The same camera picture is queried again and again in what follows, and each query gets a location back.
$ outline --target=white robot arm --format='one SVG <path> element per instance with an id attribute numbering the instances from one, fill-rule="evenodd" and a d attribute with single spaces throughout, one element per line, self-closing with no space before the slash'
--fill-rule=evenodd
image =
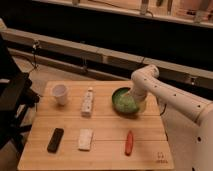
<path id="1" fill-rule="evenodd" d="M 200 126 L 196 140 L 192 171 L 213 170 L 213 103 L 181 89 L 165 84 L 156 78 L 159 70 L 154 65 L 132 73 L 133 87 L 130 94 L 136 101 L 143 101 L 147 92 L 163 99 Z"/>

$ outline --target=paper cup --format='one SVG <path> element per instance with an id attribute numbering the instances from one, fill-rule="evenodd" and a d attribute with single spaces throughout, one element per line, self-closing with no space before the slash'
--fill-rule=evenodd
<path id="1" fill-rule="evenodd" d="M 53 87 L 52 95 L 59 105 L 64 106 L 68 102 L 68 89 L 63 84 Z"/>

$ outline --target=wooden tabletop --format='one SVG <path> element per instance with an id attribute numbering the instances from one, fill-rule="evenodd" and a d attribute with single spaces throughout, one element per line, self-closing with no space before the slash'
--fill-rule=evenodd
<path id="1" fill-rule="evenodd" d="M 56 84 L 69 88 L 69 102 L 60 107 L 51 96 Z M 91 118 L 81 116 L 83 95 L 94 90 Z M 120 87 L 131 87 L 130 81 L 55 81 L 46 86 L 32 130 L 22 153 L 18 170 L 171 170 L 173 160 L 156 99 L 149 94 L 146 110 L 137 117 L 118 115 L 111 96 Z M 56 154 L 47 152 L 54 128 L 64 129 Z M 90 151 L 78 150 L 80 129 L 93 129 Z M 131 156 L 126 156 L 125 140 L 129 130 L 134 135 Z"/>

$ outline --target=white block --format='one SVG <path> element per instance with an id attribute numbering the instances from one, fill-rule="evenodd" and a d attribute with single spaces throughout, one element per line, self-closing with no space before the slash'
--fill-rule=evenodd
<path id="1" fill-rule="evenodd" d="M 92 105 L 93 105 L 93 89 L 89 87 L 88 91 L 84 95 L 84 99 L 81 106 L 82 116 L 89 117 L 92 113 Z"/>
<path id="2" fill-rule="evenodd" d="M 89 151 L 91 146 L 92 136 L 93 136 L 92 129 L 81 129 L 79 139 L 78 139 L 78 149 Z"/>

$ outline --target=red object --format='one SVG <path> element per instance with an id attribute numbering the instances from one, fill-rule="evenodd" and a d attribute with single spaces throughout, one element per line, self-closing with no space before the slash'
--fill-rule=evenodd
<path id="1" fill-rule="evenodd" d="M 126 137 L 125 154 L 130 156 L 133 148 L 133 133 L 129 131 Z"/>

